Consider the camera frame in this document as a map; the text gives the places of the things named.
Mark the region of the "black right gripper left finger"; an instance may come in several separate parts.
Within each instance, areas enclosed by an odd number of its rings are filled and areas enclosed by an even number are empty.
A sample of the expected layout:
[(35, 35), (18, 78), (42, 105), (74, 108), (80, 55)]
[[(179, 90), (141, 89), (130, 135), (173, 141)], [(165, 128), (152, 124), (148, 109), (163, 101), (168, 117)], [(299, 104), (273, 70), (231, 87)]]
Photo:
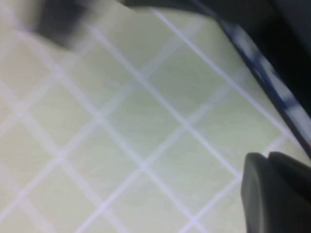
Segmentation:
[(311, 201), (294, 192), (268, 157), (245, 157), (241, 198), (248, 233), (309, 233)]

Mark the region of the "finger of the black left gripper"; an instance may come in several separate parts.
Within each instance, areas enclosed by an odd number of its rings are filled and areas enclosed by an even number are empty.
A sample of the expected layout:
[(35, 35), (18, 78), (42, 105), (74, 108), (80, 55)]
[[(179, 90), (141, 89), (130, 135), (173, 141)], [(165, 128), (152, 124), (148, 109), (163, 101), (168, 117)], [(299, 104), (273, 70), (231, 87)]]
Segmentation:
[(33, 32), (68, 48), (85, 13), (86, 6), (81, 0), (41, 0)]

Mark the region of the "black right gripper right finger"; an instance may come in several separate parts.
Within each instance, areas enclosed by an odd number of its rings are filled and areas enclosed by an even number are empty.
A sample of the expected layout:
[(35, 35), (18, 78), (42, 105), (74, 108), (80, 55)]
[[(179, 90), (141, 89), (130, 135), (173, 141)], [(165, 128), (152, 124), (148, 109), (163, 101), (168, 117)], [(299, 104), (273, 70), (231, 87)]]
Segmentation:
[(294, 192), (306, 201), (311, 200), (311, 168), (309, 166), (276, 151), (269, 154), (268, 160)]

